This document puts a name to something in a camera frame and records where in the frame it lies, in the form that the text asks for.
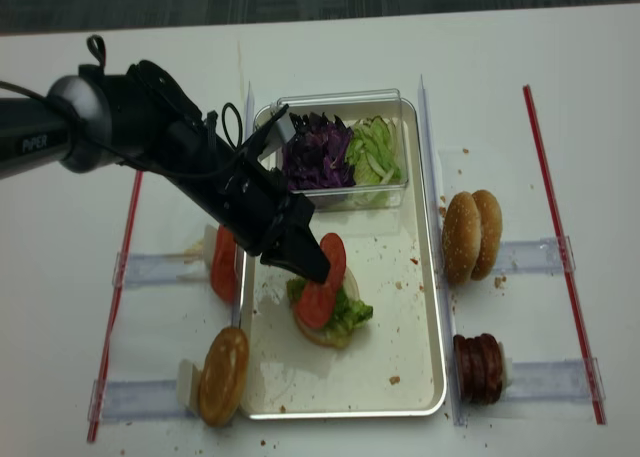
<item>tray rim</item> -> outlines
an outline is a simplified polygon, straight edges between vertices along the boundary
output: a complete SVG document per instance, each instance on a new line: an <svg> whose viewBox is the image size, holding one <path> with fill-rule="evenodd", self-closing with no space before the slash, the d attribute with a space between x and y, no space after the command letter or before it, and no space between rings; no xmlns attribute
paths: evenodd
<svg viewBox="0 0 640 457"><path fill-rule="evenodd" d="M436 334L438 337L436 348L438 350L439 357L438 359L431 359L431 361L434 362L435 360L440 364L441 375L439 377L442 378L442 391L440 393L440 396L436 399L434 395L434 400L436 400L436 403L428 409L411 409L411 410L400 409L400 410L384 410L384 411L286 412L286 413L255 414L247 411L243 407L242 402L240 402L240 405L238 406L238 410L242 413L242 415L244 415L246 418L250 420L259 421L259 420L346 419L346 418L377 418L377 417L426 417L436 413L440 409L440 407L442 407L442 405L444 404L445 398L447 396L447 391L448 391L448 379L447 379L448 375L447 375L445 351L444 351L443 337L442 337L442 323L441 323L442 310L440 309L440 303L437 297L438 295L437 289L436 289L437 276L434 273L435 263L434 263L433 255L431 251L432 249L431 235L428 229L428 226L429 226L429 216L427 211L428 202L427 202L427 196L425 193L426 188L425 188L425 182L424 182L424 178L425 178L424 164L425 163L422 159L422 146L428 145L428 142L421 141L418 111L416 110L416 107L413 105L413 103L411 103L411 101L409 101L408 99L402 96L400 97L400 103L401 105L409 106L409 108L412 110L413 119L415 119L415 126L416 126L416 134L417 134L417 141L418 141L418 161L420 163L420 169L419 169L420 198L421 198L423 209L424 209L424 220L426 225L425 238L426 238L427 247L428 247L427 249L421 248L420 254L421 254L421 258L424 259L425 256L423 255L423 252L426 251L426 254L427 254L426 257L428 258L428 262L429 262L431 273L432 273L430 287L431 287L432 296L433 296L432 298L433 308L435 310L435 325L436 325ZM256 113L254 117L254 125L257 117L263 112L268 111L269 109L270 109L270 106L266 105ZM416 209L416 217L417 218L420 217L420 214L417 213L417 209ZM246 253L238 252L238 254L236 255L236 269L241 271L240 276L241 276L242 285L240 287L238 298L235 301L236 303L232 309L232 325L235 327L241 328L241 324L243 320L242 316L246 313L246 310L247 310L245 309L245 304L249 300L246 296L246 288L245 288L245 282L247 279Z"/></svg>

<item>red line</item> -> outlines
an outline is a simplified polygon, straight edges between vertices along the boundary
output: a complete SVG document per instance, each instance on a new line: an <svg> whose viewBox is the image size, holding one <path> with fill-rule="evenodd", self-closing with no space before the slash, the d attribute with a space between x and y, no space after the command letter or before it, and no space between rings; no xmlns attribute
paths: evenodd
<svg viewBox="0 0 640 457"><path fill-rule="evenodd" d="M127 225L124 229L124 238L122 240L122 247L120 249L121 255L129 253L129 245L131 244L131 235L133 234L133 222L136 217L136 209L138 208L138 197L140 196L140 186L142 185L142 172L137 171L135 179L133 180L133 190L131 191L131 201L129 203L129 214L127 215ZM98 381L104 382L107 379L107 371L109 369L109 340L111 338L111 331L113 330L113 324L116 321L116 315L118 314L118 306L120 305L120 296L122 295L122 286L116 286L113 289L113 297L111 299L111 311L109 313L109 320L107 321L107 332L104 337L104 346L102 347L102 360L100 361L100 372L98 373ZM98 390L98 396L96 405L94 406L93 414L91 415L91 423L89 424L89 433L87 434L87 442L93 443L96 441L96 435L98 434L98 418L100 416L100 407L102 405L102 394L104 388Z"/></svg>
<svg viewBox="0 0 640 457"><path fill-rule="evenodd" d="M533 95L531 94L531 87L525 85L522 88L524 92L524 100L527 104L527 112L529 113L529 122L531 123L531 130L533 131L533 140L536 144L536 150L538 151L538 160L540 161L540 168L542 170L542 179L544 180L544 187L547 191L547 200L549 201L549 210L551 211L551 219L553 220L553 227L556 233L556 237L561 238L564 236L564 230L562 229L562 221L560 220L560 210L558 209L558 202L556 200L555 192L553 191L553 183L551 182L551 172L549 170L549 163L547 162L547 154L544 151L544 144L542 143L542 133L540 132L540 125L538 124L538 116L536 114L536 108L533 103ZM582 317L582 310L580 309L580 300L578 299L578 288L573 276L573 272L568 268L568 259L566 255L566 249L561 249L562 261L565 265L565 279L567 281L567 290L569 291L569 300L571 301L571 309L573 310L573 319L576 324L576 330L578 331L578 340L580 341L580 351L582 352L582 358L587 362L585 368L587 372L587 378L591 387L591 393L599 396L598 386L596 383L595 373L593 366L591 365L592 356L591 348L589 347L589 339L587 338L587 329L584 325L584 319ZM606 417L604 414L604 407L602 401L593 401L593 411L596 416L596 423L598 425L606 424Z"/></svg>

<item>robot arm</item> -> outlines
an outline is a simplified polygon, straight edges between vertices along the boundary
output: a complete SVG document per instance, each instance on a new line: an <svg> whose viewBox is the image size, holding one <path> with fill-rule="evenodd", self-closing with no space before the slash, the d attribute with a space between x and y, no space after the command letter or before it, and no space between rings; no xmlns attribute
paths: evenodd
<svg viewBox="0 0 640 457"><path fill-rule="evenodd" d="M249 255L324 282L329 262L309 230L314 205L258 162L274 148L271 130L286 107L234 148L216 134L217 114L203 123L160 67L143 60L126 75L105 75L102 38L87 43L99 65L81 65L44 98L2 85L32 99L0 99L0 178L52 161L79 173L110 163L154 172L229 228Z"/></svg>

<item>table surface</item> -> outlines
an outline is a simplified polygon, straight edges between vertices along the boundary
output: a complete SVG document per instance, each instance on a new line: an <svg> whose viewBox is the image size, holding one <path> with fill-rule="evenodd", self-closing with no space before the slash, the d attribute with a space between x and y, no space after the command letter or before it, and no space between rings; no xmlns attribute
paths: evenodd
<svg viewBox="0 0 640 457"><path fill-rule="evenodd" d="M111 304L133 172L75 175L52 164L0 182L0 442L22 455L631 454L640 301L640 5L338 22L105 32L108 71L147 58L202 110L282 95L395 87L415 102L420 74L439 141L491 132L504 95L530 84L577 286L606 391L607 426L476 419L449 404L428 419L105 425L85 443L87 406ZM90 61L86 34L0 38L0 79L46 92Z"/></svg>

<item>tomato slice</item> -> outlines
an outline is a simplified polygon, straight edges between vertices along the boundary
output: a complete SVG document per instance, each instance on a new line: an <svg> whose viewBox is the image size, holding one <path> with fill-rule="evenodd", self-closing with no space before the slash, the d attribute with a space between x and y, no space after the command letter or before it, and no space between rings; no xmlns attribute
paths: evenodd
<svg viewBox="0 0 640 457"><path fill-rule="evenodd" d="M335 305L336 293L328 282L307 282L293 311L307 327L321 329L329 322Z"/></svg>
<svg viewBox="0 0 640 457"><path fill-rule="evenodd" d="M233 303L236 295L236 243L230 230L222 225L218 227L216 251L211 263L211 288L228 304Z"/></svg>
<svg viewBox="0 0 640 457"><path fill-rule="evenodd" d="M338 292L344 280L344 273L347 270L347 254L344 250L342 239L338 234L327 234L320 241L320 248L329 259L329 264L331 264L327 283L334 293Z"/></svg>

